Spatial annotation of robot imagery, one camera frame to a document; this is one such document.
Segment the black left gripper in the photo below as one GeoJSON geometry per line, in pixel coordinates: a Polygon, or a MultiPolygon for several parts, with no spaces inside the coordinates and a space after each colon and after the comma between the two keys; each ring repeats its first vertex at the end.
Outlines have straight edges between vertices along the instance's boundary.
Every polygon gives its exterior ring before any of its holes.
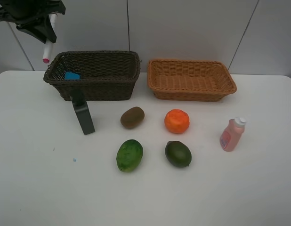
{"type": "Polygon", "coordinates": [[[65,14],[61,0],[0,0],[0,22],[18,24],[16,29],[35,37],[42,43],[55,43],[57,36],[50,14],[65,14]]]}

